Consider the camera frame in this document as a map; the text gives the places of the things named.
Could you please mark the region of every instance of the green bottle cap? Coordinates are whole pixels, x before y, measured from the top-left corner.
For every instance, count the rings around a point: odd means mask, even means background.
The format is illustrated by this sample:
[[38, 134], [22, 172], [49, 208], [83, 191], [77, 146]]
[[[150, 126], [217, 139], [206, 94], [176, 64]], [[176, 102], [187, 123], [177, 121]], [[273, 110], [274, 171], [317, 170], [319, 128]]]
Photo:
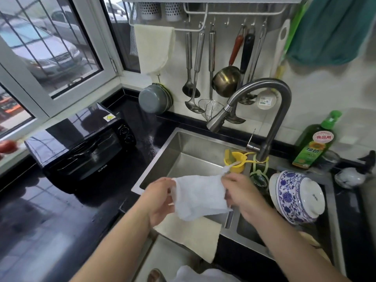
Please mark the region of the green bottle cap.
[[326, 130], [331, 130], [334, 127], [334, 124], [338, 121], [338, 119], [342, 116], [341, 111], [333, 110], [330, 112], [329, 116], [323, 120], [321, 123], [321, 127]]

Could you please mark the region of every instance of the kitchen sink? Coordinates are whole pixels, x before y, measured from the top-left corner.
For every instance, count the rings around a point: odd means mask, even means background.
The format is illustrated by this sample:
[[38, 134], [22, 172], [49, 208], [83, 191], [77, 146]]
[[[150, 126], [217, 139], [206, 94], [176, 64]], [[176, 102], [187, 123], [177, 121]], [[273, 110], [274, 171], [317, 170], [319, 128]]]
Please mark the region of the kitchen sink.
[[[229, 148], [232, 151], [245, 152], [245, 148], [241, 146], [176, 128], [132, 191], [141, 195], [151, 182], [163, 176], [174, 178], [186, 175], [219, 175], [224, 166], [224, 151]], [[249, 155], [248, 159], [252, 160], [253, 155]], [[268, 178], [283, 170], [301, 172], [292, 167], [287, 160], [276, 156], [269, 156], [268, 165]], [[252, 168], [252, 163], [246, 163], [243, 174], [250, 174]], [[264, 170], [265, 164], [257, 164], [257, 168]], [[298, 231], [309, 233], [320, 242], [334, 266], [345, 275], [332, 178], [330, 174], [307, 174], [307, 176], [321, 186], [326, 198], [326, 209], [315, 224], [293, 225], [293, 227]], [[259, 190], [273, 207], [268, 191], [263, 188]], [[238, 208], [233, 208], [233, 211], [229, 213], [211, 215], [207, 218], [222, 225], [221, 235], [273, 259], [256, 229], [242, 217]]]

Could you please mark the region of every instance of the red handle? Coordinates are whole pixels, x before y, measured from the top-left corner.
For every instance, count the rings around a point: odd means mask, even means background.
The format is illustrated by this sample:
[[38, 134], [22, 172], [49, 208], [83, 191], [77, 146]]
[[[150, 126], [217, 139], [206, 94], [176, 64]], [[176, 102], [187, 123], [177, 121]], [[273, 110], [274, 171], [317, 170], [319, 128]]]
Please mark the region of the red handle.
[[234, 48], [232, 49], [232, 53], [229, 60], [229, 66], [234, 64], [235, 58], [238, 55], [241, 45], [243, 44], [244, 36], [241, 34], [236, 37]]

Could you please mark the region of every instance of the dish rack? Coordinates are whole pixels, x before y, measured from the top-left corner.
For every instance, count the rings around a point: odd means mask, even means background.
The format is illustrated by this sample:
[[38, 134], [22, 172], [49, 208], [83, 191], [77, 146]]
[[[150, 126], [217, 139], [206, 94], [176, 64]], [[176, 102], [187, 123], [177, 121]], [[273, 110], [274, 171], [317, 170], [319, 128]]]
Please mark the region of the dish rack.
[[[215, 4], [211, 3], [212, 6], [209, 6], [209, 3], [204, 3], [203, 10], [193, 11], [189, 10], [188, 3], [165, 3], [165, 15], [166, 20], [168, 22], [176, 22], [182, 21], [184, 19], [188, 19], [190, 22], [191, 16], [194, 15], [202, 15], [203, 19], [200, 21], [199, 27], [195, 28], [175, 28], [175, 31], [180, 32], [200, 32], [205, 28], [206, 21], [208, 16], [228, 16], [227, 25], [229, 23], [230, 16], [277, 16], [285, 12], [285, 10], [289, 7], [290, 4], [284, 4], [282, 9], [278, 10], [277, 12], [270, 12], [270, 4], [266, 7], [266, 10], [263, 12], [259, 12], [258, 10], [254, 12], [232, 12], [231, 11], [231, 4], [228, 4], [228, 11], [227, 12], [219, 12], [214, 10]], [[154, 21], [160, 20], [162, 18], [162, 10], [160, 3], [147, 3], [147, 2], [138, 2], [131, 4], [128, 2], [129, 8], [131, 8], [129, 25], [134, 27], [134, 24], [140, 23], [142, 20], [144, 21]]]

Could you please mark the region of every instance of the blue and white bowl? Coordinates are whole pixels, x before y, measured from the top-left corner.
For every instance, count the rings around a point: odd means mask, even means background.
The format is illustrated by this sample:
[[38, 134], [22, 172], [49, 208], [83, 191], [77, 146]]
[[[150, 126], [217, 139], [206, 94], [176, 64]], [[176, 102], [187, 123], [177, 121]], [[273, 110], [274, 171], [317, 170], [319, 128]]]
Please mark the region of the blue and white bowl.
[[313, 223], [325, 210], [320, 186], [302, 173], [280, 173], [276, 199], [280, 213], [292, 224]]

